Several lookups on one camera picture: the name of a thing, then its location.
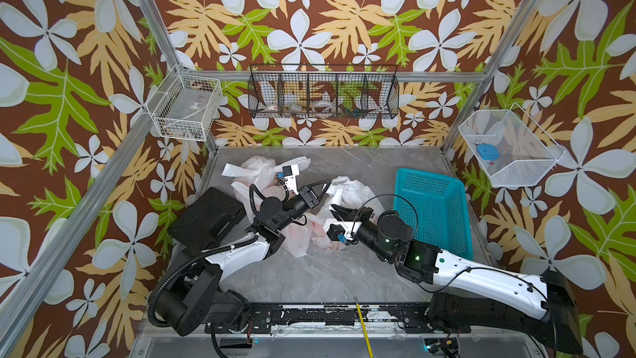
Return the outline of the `teal plastic basket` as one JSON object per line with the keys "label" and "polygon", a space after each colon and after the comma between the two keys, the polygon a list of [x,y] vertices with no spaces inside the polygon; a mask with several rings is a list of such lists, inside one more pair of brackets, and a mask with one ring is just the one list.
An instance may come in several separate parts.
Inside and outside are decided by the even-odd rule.
{"label": "teal plastic basket", "polygon": [[414,239],[473,260],[464,184],[442,174],[400,168],[394,210],[414,229]]}

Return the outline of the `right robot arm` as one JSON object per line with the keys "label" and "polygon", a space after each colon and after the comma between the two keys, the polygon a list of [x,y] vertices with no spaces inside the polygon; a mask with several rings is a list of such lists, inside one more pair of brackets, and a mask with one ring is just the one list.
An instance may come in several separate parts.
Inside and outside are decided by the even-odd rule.
{"label": "right robot arm", "polygon": [[554,351],[583,352],[576,300],[562,274],[549,269],[539,275],[514,273],[463,259],[414,240],[412,227],[395,210],[377,221],[368,207],[333,205],[331,213],[325,223],[331,240],[362,244],[400,277],[429,286],[429,322],[453,331],[472,326],[519,331]]}

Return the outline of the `printed white plastic bag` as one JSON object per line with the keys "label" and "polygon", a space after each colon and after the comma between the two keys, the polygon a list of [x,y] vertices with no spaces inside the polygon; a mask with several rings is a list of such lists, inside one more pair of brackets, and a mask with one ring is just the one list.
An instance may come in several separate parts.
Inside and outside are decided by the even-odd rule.
{"label": "printed white plastic bag", "polygon": [[305,156],[295,157],[281,164],[277,164],[271,158],[254,156],[241,166],[226,164],[222,175],[224,177],[233,177],[232,187],[236,192],[248,192],[251,185],[255,185],[258,190],[263,192],[276,182],[278,174],[283,171],[284,167],[298,166],[298,170],[301,172],[308,169],[310,164],[311,159]]}

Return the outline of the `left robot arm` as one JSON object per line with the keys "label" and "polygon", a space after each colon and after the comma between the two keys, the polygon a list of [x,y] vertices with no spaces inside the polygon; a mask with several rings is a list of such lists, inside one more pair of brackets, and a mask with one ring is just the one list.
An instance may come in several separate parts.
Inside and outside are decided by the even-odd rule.
{"label": "left robot arm", "polygon": [[172,328],[181,336],[202,323],[243,326],[241,317],[248,301],[234,291],[221,292],[220,281],[277,253],[285,240],[282,230],[317,207],[330,186],[330,180],[313,182],[282,201],[265,197],[258,187],[250,185],[248,199],[254,218],[245,237],[210,250],[183,251],[147,300],[152,326]]}

